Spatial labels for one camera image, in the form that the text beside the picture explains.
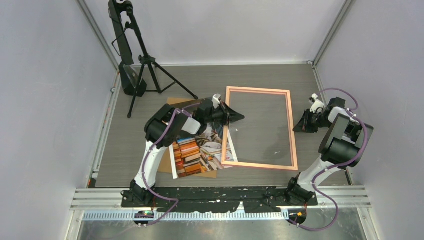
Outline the pink wooden picture frame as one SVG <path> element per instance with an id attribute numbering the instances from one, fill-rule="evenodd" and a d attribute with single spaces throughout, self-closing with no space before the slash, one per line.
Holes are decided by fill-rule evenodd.
<path id="1" fill-rule="evenodd" d="M 221 164 L 229 167 L 247 167 L 247 168 L 259 168 L 259 169 L 273 169 L 273 170 L 284 170 L 284 171 L 297 171 L 298 170 L 298 156 L 296 148 L 294 128 L 294 117 L 292 110 L 291 93 L 289 90 L 283 89 L 270 89 L 270 88 L 254 88 L 254 87 L 237 87 L 227 86 L 225 94 L 225 103 L 230 107 L 231 92 L 240 93 L 259 93 L 259 94 L 271 94 L 271 95 L 284 95 L 286 99 L 287 109 L 287 121 L 289 131 L 289 142 L 290 142 L 290 156 L 291 165 L 272 165 L 272 164 L 261 164 L 261 163 L 246 163 L 238 161 L 237 154 L 234 150 L 233 142 L 230 137 L 230 124 L 223 127 L 223 143 L 221 152 Z"/>

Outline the clear acrylic sheet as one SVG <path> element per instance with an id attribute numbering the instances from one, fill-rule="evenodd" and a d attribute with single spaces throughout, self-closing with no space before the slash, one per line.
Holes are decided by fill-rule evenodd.
<path id="1" fill-rule="evenodd" d="M 232 91 L 230 108 L 245 116 L 229 126 L 239 162 L 292 164 L 285 95 Z"/>

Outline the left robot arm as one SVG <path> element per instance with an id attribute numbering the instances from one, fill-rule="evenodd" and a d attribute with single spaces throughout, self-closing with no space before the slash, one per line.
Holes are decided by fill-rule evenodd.
<path id="1" fill-rule="evenodd" d="M 171 200 L 156 193 L 154 187 L 165 151 L 182 133 L 198 136 L 207 129 L 208 124 L 218 123 L 228 126 L 243 119 L 245 116 L 221 101 L 219 94 L 182 108 L 165 104 L 144 127 L 146 133 L 144 156 L 138 173 L 130 182 L 129 189 L 121 192 L 122 207 L 149 207 L 154 197 Z"/>

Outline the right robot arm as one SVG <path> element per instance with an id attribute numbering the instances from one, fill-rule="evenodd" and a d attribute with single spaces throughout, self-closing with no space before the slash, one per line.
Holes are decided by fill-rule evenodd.
<path id="1" fill-rule="evenodd" d="M 311 107 L 304 111 L 293 132 L 312 134 L 320 128 L 328 131 L 319 146 L 317 160 L 288 183 L 284 199 L 295 206 L 307 204 L 315 197 L 317 187 L 333 173 L 355 167 L 374 131 L 373 126 L 358 120 L 345 107 L 342 98 L 332 98 L 324 104 L 313 94 L 309 101 Z"/>

